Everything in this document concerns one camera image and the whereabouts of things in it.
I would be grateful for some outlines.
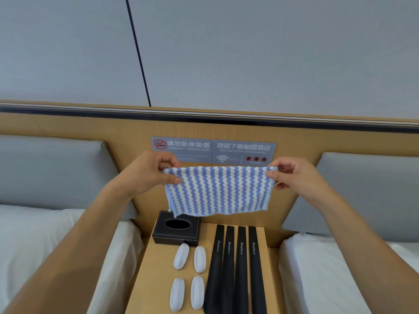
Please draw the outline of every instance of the oval opening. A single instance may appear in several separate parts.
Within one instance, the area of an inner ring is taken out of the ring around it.
[[[191,226],[191,223],[183,219],[169,219],[164,222],[164,225],[170,229],[184,230]]]

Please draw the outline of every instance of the black shoehorn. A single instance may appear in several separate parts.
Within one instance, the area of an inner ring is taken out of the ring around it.
[[[249,226],[249,245],[252,313],[266,314],[265,289],[263,285],[261,257],[256,227]]]
[[[223,261],[224,225],[217,225],[211,263],[209,265],[207,289],[204,297],[204,313],[218,314],[220,301],[221,265]]]
[[[234,314],[249,314],[249,291],[247,287],[246,227],[238,227],[236,276],[234,284]]]
[[[233,313],[234,291],[234,227],[227,226],[221,274],[220,314]]]

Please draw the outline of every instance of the hand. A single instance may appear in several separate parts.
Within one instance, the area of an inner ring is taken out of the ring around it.
[[[278,171],[268,171],[266,176],[278,181],[277,190],[291,188],[310,205],[319,208],[337,193],[323,179],[317,169],[306,159],[280,157],[268,166]]]
[[[133,198],[159,184],[180,184],[182,179],[162,170],[179,167],[179,161],[171,152],[145,151],[127,166],[109,184],[119,192]]]

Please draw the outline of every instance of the bed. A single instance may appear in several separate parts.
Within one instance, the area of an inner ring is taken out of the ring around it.
[[[0,313],[118,174],[100,141],[0,135]],[[123,313],[143,249],[129,203],[88,314]]]
[[[419,272],[419,158],[324,153],[317,169]],[[279,252],[287,314],[371,313],[316,209],[298,198],[283,227],[299,232]]]

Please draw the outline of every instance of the black leather tissue box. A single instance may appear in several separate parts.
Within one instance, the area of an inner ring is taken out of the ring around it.
[[[180,246],[185,242],[197,247],[200,228],[200,217],[182,214],[175,218],[173,212],[160,211],[152,237],[157,244]]]

